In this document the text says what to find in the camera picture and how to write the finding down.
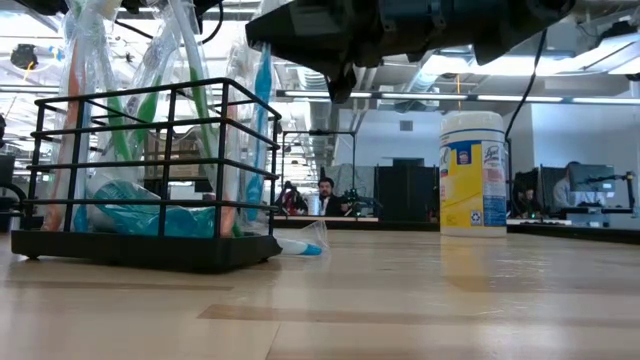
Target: man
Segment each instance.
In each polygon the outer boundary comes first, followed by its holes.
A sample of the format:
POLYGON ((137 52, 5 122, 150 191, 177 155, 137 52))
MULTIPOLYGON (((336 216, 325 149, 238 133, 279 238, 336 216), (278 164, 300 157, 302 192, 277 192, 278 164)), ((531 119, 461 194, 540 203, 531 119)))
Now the man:
POLYGON ((565 167, 564 177, 553 187, 553 199, 557 208, 576 207, 582 203, 605 205, 605 197, 603 193, 598 192, 573 192, 571 191, 571 183, 569 181, 569 167, 571 165, 580 165, 577 161, 571 161, 565 167))
POLYGON ((320 192, 320 216, 344 216, 349 211, 349 206, 342 203, 342 199, 333 195, 334 182, 325 177, 318 181, 320 192))

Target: computer monitor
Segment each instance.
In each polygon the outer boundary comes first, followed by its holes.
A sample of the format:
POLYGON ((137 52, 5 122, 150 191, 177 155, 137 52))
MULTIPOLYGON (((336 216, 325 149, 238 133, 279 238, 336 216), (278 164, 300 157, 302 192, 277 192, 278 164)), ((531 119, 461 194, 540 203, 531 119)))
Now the computer monitor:
POLYGON ((13 182, 13 167, 16 157, 0 155, 0 183, 11 184, 13 182))
POLYGON ((615 192, 615 171, 610 165, 569 165, 571 191, 615 192))

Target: wire rack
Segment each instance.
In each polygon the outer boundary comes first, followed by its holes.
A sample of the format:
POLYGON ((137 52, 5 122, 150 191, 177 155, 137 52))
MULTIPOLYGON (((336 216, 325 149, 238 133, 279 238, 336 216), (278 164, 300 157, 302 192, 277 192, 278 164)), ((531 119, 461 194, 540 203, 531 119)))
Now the wire rack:
MULTIPOLYGON (((25 219, 22 222, 22 229, 12 233, 12 251, 16 254, 26 255, 30 258, 39 256, 62 256, 89 258, 96 260, 106 260, 109 262, 123 264, 141 264, 141 265, 160 265, 166 266, 189 266, 191 268, 214 268, 226 269, 230 267, 248 265, 270 256, 277 255, 281 249, 277 245, 273 237, 273 215, 277 211, 274 206, 275 202, 275 181, 278 179, 276 172, 276 151, 279 149, 277 143, 277 126, 272 126, 273 133, 271 137, 264 136, 257 131, 248 128, 228 118, 229 106, 256 104, 266 109, 270 113, 269 119, 279 121, 281 115, 272 107, 260 100, 256 95, 242 87, 237 82, 228 78, 213 78, 201 81, 191 81, 184 83, 176 83, 162 86, 154 86, 140 89, 130 89, 122 91, 96 93, 82 96, 72 97, 56 97, 49 99, 40 99, 35 101, 38 106, 38 119, 36 131, 31 135, 34 138, 34 152, 32 164, 27 168, 31 171, 31 181, 29 184, 29 192, 27 198, 23 201, 25 209, 25 219), (176 100, 178 96, 192 99, 185 89, 203 88, 213 85, 221 85, 222 97, 221 101, 212 106, 214 111, 219 115, 209 118, 198 118, 189 120, 176 120, 176 100), (242 101, 229 101, 231 90, 236 90, 246 97, 242 101), (113 109, 105 103, 106 99, 113 97, 122 97, 130 95, 150 94, 158 92, 169 93, 169 109, 167 121, 147 123, 134 116, 125 114, 113 109), (83 121, 77 121, 77 126, 72 129, 60 130, 43 130, 46 112, 55 112, 66 114, 67 110, 55 106, 56 104, 73 104, 67 108, 77 109, 77 118, 83 119, 85 106, 95 106, 106 110, 106 116, 96 116, 92 118, 91 124, 84 124, 83 121), (98 117, 108 118, 118 116, 128 119, 129 123, 124 125, 108 125, 105 122, 96 120, 98 117), (172 136, 173 129, 176 126, 185 125, 202 125, 202 124, 219 124, 219 139, 217 157, 210 158, 172 158, 172 136), (229 127, 235 127, 240 132, 248 134, 250 137, 256 138, 258 141, 266 144, 267 150, 271 156, 271 169, 266 171, 256 167, 249 166, 245 163, 225 158, 226 146, 224 139, 229 127), (125 130, 155 130, 160 134, 162 130, 166 130, 167 136, 164 146, 164 156, 159 159, 144 157, 143 160, 135 161, 104 161, 104 162, 80 162, 81 156, 81 137, 88 134, 100 132, 114 132, 125 130), (40 164, 40 147, 43 142, 60 142, 59 136, 72 136, 73 152, 70 163, 57 164, 40 164), (215 200, 171 200, 169 198, 169 182, 170 169, 172 165, 208 165, 215 164, 216 184, 215 200), (78 180, 79 169, 89 168, 122 168, 122 167, 162 167, 162 176, 160 179, 160 198, 157 200, 149 199, 75 199, 75 188, 78 180), (227 201, 221 199, 220 194, 224 188, 224 171, 225 168, 237 168, 250 173, 259 174, 265 181, 270 181, 270 204, 254 204, 239 201, 227 201), (48 173, 57 170, 68 170, 70 173, 68 192, 65 199, 37 199, 36 194, 36 178, 38 173, 48 173), (34 206, 60 204, 66 207, 64 225, 62 231, 45 232, 33 227, 34 206), (156 205, 159 206, 158 232, 157 236, 142 235, 126 235, 115 233, 81 233, 71 231, 72 210, 76 205, 156 205), (183 207, 215 207, 214 231, 213 239, 201 238, 181 238, 173 236, 165 236, 165 222, 168 206, 183 207), (221 237, 222 224, 222 208, 244 208, 259 209, 267 211, 269 216, 268 235, 260 236, 257 234, 245 233, 245 237, 226 238, 221 237)), ((92 151, 101 151, 101 149, 92 147, 92 151)))

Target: wooden surface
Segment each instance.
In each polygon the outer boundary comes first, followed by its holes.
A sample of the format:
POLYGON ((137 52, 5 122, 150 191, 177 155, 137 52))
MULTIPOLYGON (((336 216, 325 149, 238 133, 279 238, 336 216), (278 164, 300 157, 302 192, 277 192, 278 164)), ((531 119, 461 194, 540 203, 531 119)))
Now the wooden surface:
POLYGON ((220 275, 25 261, 2 238, 0 359, 640 359, 639 247, 329 236, 329 256, 220 275))

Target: wire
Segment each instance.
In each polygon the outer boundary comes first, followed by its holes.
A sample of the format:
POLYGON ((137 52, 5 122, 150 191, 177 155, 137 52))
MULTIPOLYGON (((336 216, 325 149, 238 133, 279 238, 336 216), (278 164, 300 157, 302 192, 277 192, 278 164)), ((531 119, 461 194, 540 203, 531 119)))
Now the wire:
POLYGON ((576 27, 578 28, 578 30, 580 30, 580 32, 582 32, 583 34, 585 34, 587 36, 590 36, 592 38, 599 38, 600 37, 600 35, 597 34, 597 33, 595 35, 594 34, 590 34, 587 31, 587 29, 584 28, 584 25, 582 25, 582 24, 576 24, 576 27))
POLYGON ((544 46, 545 46, 546 42, 547 42, 547 29, 544 29, 544 31, 542 31, 542 36, 540 36, 540 44, 538 45, 538 50, 536 52, 536 58, 533 61, 533 74, 531 74, 531 79, 529 80, 529 85, 527 86, 527 89, 524 91, 524 94, 522 95, 522 99, 520 100, 520 103, 518 104, 518 107, 516 108, 516 111, 513 112, 513 116, 511 117, 511 121, 509 121, 509 126, 507 127, 507 132, 505 133, 505 138, 509 137, 509 133, 511 132, 511 128, 513 127, 513 123, 515 122, 516 118, 518 117, 518 114, 520 113, 520 110, 522 110, 522 106, 527 101, 527 97, 529 97, 529 93, 531 92, 531 89, 533 88, 533 84, 536 82, 536 70, 538 70, 538 64, 540 63, 540 58, 542 57, 542 50, 544 49, 544 46))
MULTIPOLYGON (((216 25, 216 28, 213 29, 213 32, 211 33, 211 35, 207 36, 204 40, 202 40, 202 44, 206 44, 209 41, 213 40, 214 37, 216 37, 216 35, 218 35, 218 32, 220 32, 220 28, 222 28, 222 22, 224 21, 224 6, 222 6, 222 0, 220 0, 220 2, 218 3, 218 9, 220 11, 220 17, 218 19, 218 25, 216 25)), ((114 23, 118 26, 121 26, 127 30, 133 31, 134 33, 145 37, 147 39, 153 39, 153 35, 149 35, 146 32, 136 28, 135 26, 131 26, 129 24, 125 24, 121 21, 119 21, 118 19, 116 19, 114 21, 114 23)))
POLYGON ((216 37, 216 35, 218 35, 218 32, 222 27, 222 22, 224 21, 224 6, 222 6, 222 0, 220 0, 220 2, 218 3, 218 9, 220 11, 220 16, 218 17, 218 25, 216 25, 216 28, 213 29, 213 32, 211 33, 211 35, 207 36, 204 40, 202 40, 203 44, 206 44, 209 41, 213 40, 213 38, 216 37))

